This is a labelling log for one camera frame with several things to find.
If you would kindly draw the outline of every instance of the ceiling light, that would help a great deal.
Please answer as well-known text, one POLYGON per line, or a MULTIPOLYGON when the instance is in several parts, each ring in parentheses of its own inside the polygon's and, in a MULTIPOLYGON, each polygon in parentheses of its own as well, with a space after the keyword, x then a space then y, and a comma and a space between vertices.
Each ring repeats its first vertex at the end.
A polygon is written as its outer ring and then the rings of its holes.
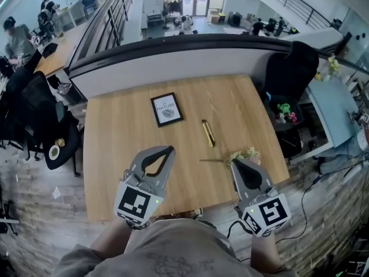
POLYGON ((8 1, 8 0, 3 0, 3 1, 1 2, 1 4, 0 4, 0 8, 4 6, 4 4, 6 3, 6 1, 8 1))

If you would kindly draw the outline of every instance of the framed picture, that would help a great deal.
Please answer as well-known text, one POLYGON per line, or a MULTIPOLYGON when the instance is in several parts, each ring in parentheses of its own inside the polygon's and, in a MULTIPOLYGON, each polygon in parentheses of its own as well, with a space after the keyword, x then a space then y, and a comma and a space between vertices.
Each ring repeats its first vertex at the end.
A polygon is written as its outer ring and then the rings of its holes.
POLYGON ((173 92, 152 98, 151 103, 158 127, 183 120, 173 92))

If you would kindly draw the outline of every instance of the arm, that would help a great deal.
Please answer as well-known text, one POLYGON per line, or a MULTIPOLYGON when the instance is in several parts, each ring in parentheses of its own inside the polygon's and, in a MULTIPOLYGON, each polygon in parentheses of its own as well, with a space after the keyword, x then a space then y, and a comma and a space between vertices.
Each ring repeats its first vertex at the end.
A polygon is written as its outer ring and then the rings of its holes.
POLYGON ((263 273, 276 273, 282 267, 279 257, 276 239, 272 232, 268 237, 256 237, 253 235, 251 246, 251 267, 263 273))
POLYGON ((10 48, 9 43, 5 44, 4 51, 5 51, 6 57, 8 58, 9 62, 12 65, 18 65, 18 59, 14 59, 13 50, 10 48))
POLYGON ((114 218, 111 224, 92 243, 91 249, 102 260, 123 254, 126 250, 132 229, 126 221, 114 218))
POLYGON ((123 254, 131 231, 125 220, 115 218, 92 243, 91 248, 76 245, 71 252, 64 255, 51 276, 86 276, 103 260, 123 254))
POLYGON ((28 27, 25 24, 21 25, 21 27, 24 30, 24 33, 25 33, 25 36, 27 37, 27 39, 28 40, 31 40, 32 39, 32 35, 29 33, 28 27))

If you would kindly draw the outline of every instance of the gold pen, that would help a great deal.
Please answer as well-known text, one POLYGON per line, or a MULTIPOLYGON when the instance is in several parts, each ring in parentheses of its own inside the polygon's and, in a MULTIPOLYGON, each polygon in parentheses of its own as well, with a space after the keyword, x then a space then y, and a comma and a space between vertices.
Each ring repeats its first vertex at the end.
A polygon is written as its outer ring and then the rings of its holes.
POLYGON ((210 130, 209 124, 206 120, 202 120, 202 127, 204 128, 205 134, 209 140, 209 146, 214 147, 215 146, 215 140, 213 138, 213 134, 210 130))

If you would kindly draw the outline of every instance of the cable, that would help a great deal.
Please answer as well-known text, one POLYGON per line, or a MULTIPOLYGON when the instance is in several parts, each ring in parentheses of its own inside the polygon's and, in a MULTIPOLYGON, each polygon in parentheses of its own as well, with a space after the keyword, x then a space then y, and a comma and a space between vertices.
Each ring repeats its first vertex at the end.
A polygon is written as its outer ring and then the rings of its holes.
POLYGON ((326 174, 322 174, 322 175, 319 175, 319 176, 317 176, 316 177, 316 179, 314 179, 313 180, 313 182, 312 182, 312 184, 305 190, 305 192, 304 192, 304 194, 302 195, 302 198, 301 198, 301 207, 302 207, 302 211, 303 211, 303 213, 304 213, 304 217, 305 217, 305 228, 304 228, 304 230, 302 231, 302 233, 300 234, 300 235, 298 235, 298 236, 295 236, 295 237, 288 237, 288 238, 282 238, 282 239, 280 239, 280 240, 278 240, 277 242, 276 242, 276 244, 278 243, 278 242, 281 242, 282 240, 288 240, 288 239, 297 239, 297 238, 299 238, 299 237, 301 237, 304 233, 305 233, 305 231, 306 231, 306 229, 307 229, 307 216, 306 216, 306 213, 305 213, 305 209, 304 209, 304 202, 303 202, 303 200, 304 200, 304 196, 305 196, 305 194, 307 193, 307 191, 309 191, 310 189, 311 189, 311 187, 312 186, 314 186, 317 182, 319 182, 324 176, 326 176, 326 175, 330 175, 330 174, 334 174, 334 173, 338 173, 338 172, 340 172, 340 171, 342 171, 342 170, 345 170, 345 169, 349 169, 349 168, 351 168, 351 167, 354 167, 354 166, 356 166, 356 165, 359 165, 359 164, 362 164, 363 163, 363 161, 361 161, 361 162, 359 162, 359 163, 356 163, 356 164, 354 164, 354 165, 350 165, 350 166, 348 166, 348 167, 344 167, 343 169, 339 169, 339 170, 336 170, 336 171, 332 171, 331 173, 326 173, 326 174))
MULTIPOLYGON (((364 153, 361 153, 360 155, 355 156, 355 157, 350 158, 350 159, 357 158, 357 157, 361 156, 361 155, 362 155, 362 154, 364 154, 364 153)), ((317 177, 316 177, 316 179, 314 179, 314 180, 313 180, 313 182, 311 183, 311 185, 310 185, 310 186, 309 186, 309 187, 304 191, 304 193, 303 193, 303 195, 302 195, 302 197, 301 197, 301 207, 302 207, 302 211, 303 211, 303 213, 304 213, 304 217, 305 217, 305 227, 304 227, 304 230, 302 231, 302 233, 301 233, 300 235, 295 236, 295 237, 282 238, 282 239, 278 240, 278 241, 276 242, 276 244, 277 244, 277 243, 279 243, 279 242, 281 242, 281 241, 283 241, 283 240, 297 239, 297 238, 301 237, 301 236, 305 233, 305 231, 306 231, 306 229, 307 229, 307 215, 306 215, 305 208, 304 208, 304 196, 305 196, 305 194, 307 193, 307 191, 309 191, 309 190, 311 189, 311 187, 312 187, 312 186, 314 186, 315 184, 317 184, 317 183, 318 183, 318 182, 319 182, 323 177, 325 177, 326 175, 330 175, 330 174, 338 173, 338 172, 340 172, 340 171, 342 171, 342 170, 352 168, 352 167, 354 167, 354 166, 356 166, 356 165, 362 164, 362 163, 363 163, 363 162, 365 162, 365 161, 367 161, 367 160, 361 161, 361 162, 356 163, 356 164, 354 164, 354 165, 350 165, 350 166, 348 166, 348 167, 344 167, 343 169, 339 169, 339 170, 336 170, 336 171, 332 171, 331 173, 326 173, 326 174, 322 174, 322 175, 317 176, 317 177)), ((362 214, 362 206, 363 206, 363 197, 364 197, 364 187, 365 187, 365 185, 366 185, 366 176, 365 176, 364 183, 363 183, 362 203, 361 203, 361 206, 360 206, 360 216, 361 216, 361 214, 362 214)), ((227 238, 229 238, 229 236, 231 235, 231 230, 232 230, 233 226, 234 226, 234 225, 236 225, 236 224, 240 224, 240 225, 242 226, 242 229, 243 229, 245 232, 247 232, 247 233, 249 233, 249 234, 253 234, 253 232, 252 232, 251 230, 247 229, 247 228, 245 227, 245 225, 244 225, 241 221, 236 220, 236 221, 234 221, 234 222, 229 226, 229 228, 228 228, 227 238)), ((246 258, 246 259, 239 260, 239 261, 243 262, 243 261, 246 261, 246 260, 249 260, 249 259, 251 259, 251 258, 250 258, 250 257, 248 257, 248 258, 246 258)))
POLYGON ((248 228, 246 228, 246 226, 243 224, 243 222, 241 222, 240 220, 236 220, 235 222, 233 222, 229 228, 228 228, 228 234, 227 234, 227 238, 229 238, 229 236, 231 235, 231 230, 232 230, 232 227, 235 225, 235 224, 240 224, 242 229, 246 232, 246 233, 249 233, 249 234, 253 234, 253 232, 251 230, 249 230, 248 228))

